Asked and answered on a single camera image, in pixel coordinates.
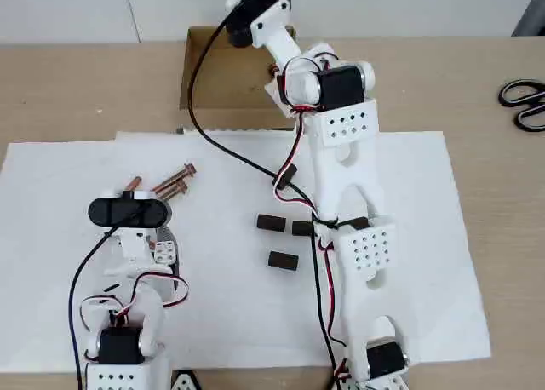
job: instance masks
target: white bracket with holes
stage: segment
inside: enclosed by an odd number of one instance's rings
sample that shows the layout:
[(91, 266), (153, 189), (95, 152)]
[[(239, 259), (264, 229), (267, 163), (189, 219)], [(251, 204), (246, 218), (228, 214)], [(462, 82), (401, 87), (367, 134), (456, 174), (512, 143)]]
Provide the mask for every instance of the white bracket with holes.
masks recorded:
[(170, 390), (169, 365), (164, 346), (142, 364), (89, 364), (87, 390)]
[(375, 226), (359, 231), (345, 227), (334, 236), (336, 251), (352, 257), (353, 270), (365, 281), (395, 262), (395, 224), (388, 217), (375, 218), (374, 222)]
[(409, 390), (399, 373), (369, 380), (365, 384), (358, 384), (353, 379), (341, 381), (342, 390)]
[(159, 241), (155, 243), (153, 259), (157, 264), (173, 265), (176, 263), (176, 249), (174, 241)]
[(374, 99), (317, 113), (311, 118), (319, 119), (320, 134), (325, 147), (374, 137), (379, 132)]
[(265, 45), (281, 70), (291, 58), (301, 54), (299, 45), (286, 30), (290, 12), (290, 2), (278, 0), (250, 24), (254, 46)]
[(197, 385), (187, 373), (180, 373), (172, 385), (171, 390), (198, 390)]

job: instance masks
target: scissors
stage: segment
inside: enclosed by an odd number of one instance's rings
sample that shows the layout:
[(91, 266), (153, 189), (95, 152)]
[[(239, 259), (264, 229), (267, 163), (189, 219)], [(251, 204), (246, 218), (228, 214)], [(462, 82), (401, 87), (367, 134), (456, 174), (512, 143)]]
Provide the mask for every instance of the scissors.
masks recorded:
[[(530, 88), (532, 93), (510, 100), (506, 97), (509, 90), (513, 88)], [(497, 97), (501, 105), (505, 107), (516, 107), (527, 105), (528, 108), (517, 113), (514, 117), (514, 124), (525, 132), (543, 132), (545, 131), (545, 122), (539, 125), (530, 125), (525, 123), (529, 116), (545, 112), (545, 83), (534, 79), (517, 79), (505, 85)]]

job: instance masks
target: black cable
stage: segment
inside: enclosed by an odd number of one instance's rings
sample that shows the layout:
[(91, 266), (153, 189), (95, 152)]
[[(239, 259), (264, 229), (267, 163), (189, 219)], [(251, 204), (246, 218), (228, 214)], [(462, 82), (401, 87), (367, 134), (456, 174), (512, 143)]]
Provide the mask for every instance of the black cable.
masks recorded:
[[(240, 154), (234, 152), (231, 149), (228, 149), (227, 147), (223, 146), (222, 144), (218, 143), (214, 139), (212, 139), (210, 136), (208, 136), (203, 128), (201, 128), (200, 124), (198, 124), (197, 119), (195, 118), (195, 113), (193, 111), (193, 89), (195, 86), (195, 81), (197, 80), (198, 71), (201, 68), (201, 65), (203, 64), (204, 58), (208, 54), (210, 48), (212, 47), (212, 44), (214, 43), (215, 39), (220, 35), (221, 30), (225, 27), (225, 24), (227, 23), (227, 17), (217, 26), (215, 31), (210, 36), (208, 42), (204, 46), (203, 52), (198, 57), (197, 63), (195, 64), (195, 69), (193, 69), (191, 79), (189, 81), (189, 86), (187, 88), (187, 110), (189, 112), (189, 117), (191, 118), (191, 121), (193, 123), (193, 126), (207, 140), (211, 145), (217, 147), (221, 151), (227, 153), (229, 156), (232, 156), (238, 160), (240, 160), (243, 163), (248, 164), (249, 166), (253, 167), (254, 169), (259, 170), (265, 175), (268, 175), (269, 177), (272, 177), (273, 179), (276, 177), (276, 174), (273, 173), (271, 170), (266, 169), (262, 166), (260, 166), (258, 163), (253, 162), (249, 158), (246, 158), (244, 156), (241, 156)], [(296, 185), (292, 184), (291, 182), (287, 183), (287, 186), (289, 186), (292, 190), (294, 190), (297, 194), (301, 196), (303, 200), (305, 200), (307, 203), (310, 204), (311, 207), (314, 207), (314, 204), (312, 200)], [(336, 367), (335, 362), (335, 355), (333, 354), (333, 349), (331, 348), (331, 342), (330, 338), (327, 335), (327, 331), (325, 329), (324, 325), (324, 315), (322, 313), (322, 295), (321, 295), (321, 289), (320, 289), (320, 282), (319, 282), (319, 272), (318, 272), (318, 257), (316, 256), (316, 241), (314, 237), (314, 232), (311, 236), (311, 243), (312, 243), (312, 252), (313, 252), (313, 267), (314, 267), (314, 282), (316, 284), (316, 294), (318, 299), (318, 319), (320, 322), (320, 329), (322, 330), (322, 334), (324, 335), (325, 340), (325, 346), (327, 347), (328, 354), (330, 355), (331, 364), (333, 366), (333, 369)], [(335, 377), (331, 375), (330, 383), (328, 385), (328, 390), (330, 390), (333, 387), (333, 384), (336, 382)], [(340, 384), (336, 383), (337, 390), (341, 390)]]
[[(310, 235), (310, 240), (312, 244), (312, 251), (313, 251), (313, 270), (314, 270), (314, 283), (316, 285), (316, 303), (318, 305), (318, 319), (320, 321), (320, 329), (322, 330), (322, 335), (324, 336), (325, 340), (325, 346), (327, 347), (327, 353), (330, 355), (330, 361), (331, 365), (333, 366), (333, 370), (337, 366), (337, 363), (335, 361), (335, 354), (333, 354), (333, 348), (331, 347), (331, 341), (330, 337), (327, 334), (327, 329), (325, 328), (324, 324), (324, 311), (322, 310), (322, 289), (320, 288), (320, 275), (318, 270), (318, 256), (316, 255), (316, 234), (314, 233), (314, 219), (315, 215), (313, 214), (312, 218), (312, 224), (313, 224), (313, 231)], [(335, 377), (331, 375), (330, 381), (328, 383), (327, 389), (330, 390), (333, 387), (333, 383), (336, 384), (337, 390), (341, 390), (341, 385), (338, 381), (335, 380)]]
[[(198, 57), (197, 63), (195, 64), (195, 69), (192, 72), (191, 79), (189, 80), (189, 87), (187, 88), (187, 110), (189, 112), (189, 117), (191, 118), (193, 126), (195, 126), (195, 129), (197, 130), (197, 132), (199, 132), (199, 134), (201, 134), (201, 136), (203, 136), (203, 138), (205, 138), (205, 140), (207, 140), (210, 144), (217, 147), (222, 152), (227, 153), (229, 156), (232, 156), (240, 160), (241, 162), (248, 164), (254, 169), (257, 169), (263, 174), (268, 175), (274, 179), (276, 177), (276, 173), (273, 173), (271, 170), (266, 169), (263, 166), (260, 166), (258, 163), (250, 160), (249, 158), (245, 158), (244, 156), (241, 156), (240, 154), (234, 152), (233, 150), (228, 149), (227, 147), (223, 146), (222, 144), (218, 143), (217, 141), (212, 139), (210, 136), (208, 136), (206, 132), (204, 132), (203, 128), (201, 128), (200, 124), (198, 124), (198, 121), (195, 118), (195, 112), (193, 111), (193, 89), (195, 86), (195, 81), (197, 80), (198, 71), (200, 70), (201, 65), (203, 64), (204, 58), (208, 54), (215, 39), (218, 37), (218, 35), (220, 35), (221, 30), (223, 30), (223, 27), (225, 26), (226, 22), (227, 22), (227, 18), (225, 18), (218, 25), (215, 31), (212, 33), (208, 42), (204, 46), (203, 52)], [(287, 186), (289, 186), (293, 191), (299, 194), (303, 200), (305, 200), (308, 204), (311, 205), (311, 207), (314, 207), (312, 200), (298, 186), (294, 185), (291, 182), (288, 182)]]
[(79, 275), (82, 273), (82, 270), (87, 265), (87, 262), (93, 257), (96, 251), (118, 230), (119, 227), (113, 227), (110, 231), (105, 232), (104, 236), (100, 241), (93, 247), (93, 249), (83, 258), (79, 267), (77, 267), (74, 278), (72, 279), (72, 284), (70, 285), (70, 293), (68, 294), (68, 325), (70, 326), (70, 337), (72, 339), (72, 349), (74, 351), (74, 360), (76, 362), (76, 375), (77, 375), (77, 390), (83, 390), (83, 379), (82, 379), (82, 368), (79, 363), (79, 351), (77, 349), (77, 339), (76, 332), (74, 330), (74, 317), (73, 317), (73, 302), (74, 302), (74, 291), (76, 290), (76, 283), (79, 279)]

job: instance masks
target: table surface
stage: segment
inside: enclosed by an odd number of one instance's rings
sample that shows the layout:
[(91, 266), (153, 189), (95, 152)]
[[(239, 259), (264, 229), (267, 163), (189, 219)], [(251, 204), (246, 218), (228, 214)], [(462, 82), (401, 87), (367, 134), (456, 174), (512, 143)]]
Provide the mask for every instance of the table surface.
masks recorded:
[[(545, 39), (330, 41), (376, 71), (382, 131), (445, 132), (492, 343), (487, 360), (420, 365), (413, 389), (537, 388), (545, 382), (545, 134), (512, 125), (496, 102), (516, 77), (545, 81)], [(111, 139), (172, 132), (183, 43), (0, 48), (0, 160), (10, 141)], [(325, 368), (200, 370), (210, 389), (323, 388)], [(0, 375), (0, 387), (64, 390), (71, 375)]]

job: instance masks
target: red wire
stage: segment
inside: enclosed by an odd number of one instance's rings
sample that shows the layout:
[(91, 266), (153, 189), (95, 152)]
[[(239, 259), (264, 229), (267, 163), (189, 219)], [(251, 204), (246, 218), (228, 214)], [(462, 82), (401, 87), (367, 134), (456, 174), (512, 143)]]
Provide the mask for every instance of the red wire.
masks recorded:
[(331, 335), (331, 329), (333, 328), (333, 321), (335, 319), (335, 284), (333, 281), (333, 272), (331, 271), (330, 264), (330, 251), (333, 249), (333, 243), (330, 242), (329, 244), (327, 244), (327, 246), (324, 247), (322, 245), (321, 239), (319, 239), (318, 248), (324, 252), (325, 271), (327, 272), (327, 280), (330, 288), (330, 319), (327, 323), (327, 334), (332, 341), (335, 341), (346, 347), (347, 344), (344, 341), (336, 339)]
[[(187, 281), (182, 278), (182, 277), (178, 277), (176, 275), (172, 275), (172, 274), (169, 274), (169, 273), (163, 273), (163, 272), (154, 272), (154, 271), (150, 271), (150, 272), (144, 272), (144, 273), (141, 273), (135, 280), (135, 283), (133, 284), (133, 292), (132, 292), (132, 295), (130, 297), (130, 302), (132, 302), (134, 299), (135, 299), (135, 296), (136, 296), (136, 286), (138, 285), (138, 283), (140, 282), (140, 280), (144, 277), (149, 277), (149, 276), (153, 276), (153, 277), (164, 277), (164, 278), (168, 278), (168, 279), (175, 279), (176, 281), (178, 282), (182, 282), (186, 288), (187, 288), (187, 292), (185, 295), (183, 295), (178, 301), (174, 301), (174, 302), (169, 302), (169, 303), (166, 303), (163, 305), (163, 307), (165, 308), (168, 308), (168, 307), (174, 307), (176, 305), (180, 305), (183, 301), (185, 301), (187, 299), (187, 297), (189, 296), (189, 284), (187, 283)], [(130, 307), (126, 307), (124, 311), (118, 313), (116, 315), (116, 318), (121, 318), (122, 316), (126, 315), (127, 313), (129, 313), (130, 311)]]

